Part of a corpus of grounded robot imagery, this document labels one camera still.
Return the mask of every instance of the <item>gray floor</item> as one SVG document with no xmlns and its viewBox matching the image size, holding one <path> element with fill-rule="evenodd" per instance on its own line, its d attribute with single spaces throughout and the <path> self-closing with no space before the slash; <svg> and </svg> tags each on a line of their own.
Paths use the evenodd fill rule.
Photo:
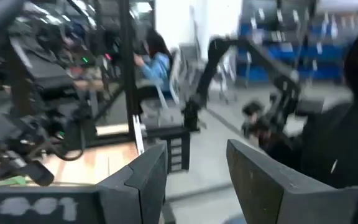
<svg viewBox="0 0 358 224">
<path fill-rule="evenodd" d="M 254 98 L 264 103 L 269 102 L 269 93 L 272 90 L 273 88 L 267 86 L 236 90 L 237 102 L 228 106 L 212 98 L 208 108 L 239 129 L 244 120 L 241 115 L 242 106 Z M 324 98 L 326 107 L 350 96 L 343 87 L 317 83 L 306 87 L 305 95 Z M 208 127 L 201 130 L 201 134 L 192 136 L 190 171 L 168 176 L 167 198 L 173 200 L 172 207 L 178 224 L 222 224 L 228 218 L 241 213 L 236 194 L 231 187 L 226 162 L 226 143 L 228 139 L 247 142 L 225 128 L 206 111 L 201 113 L 201 119 Z M 287 130 L 297 132 L 302 129 L 302 125 L 303 121 L 292 119 Z"/>
</svg>

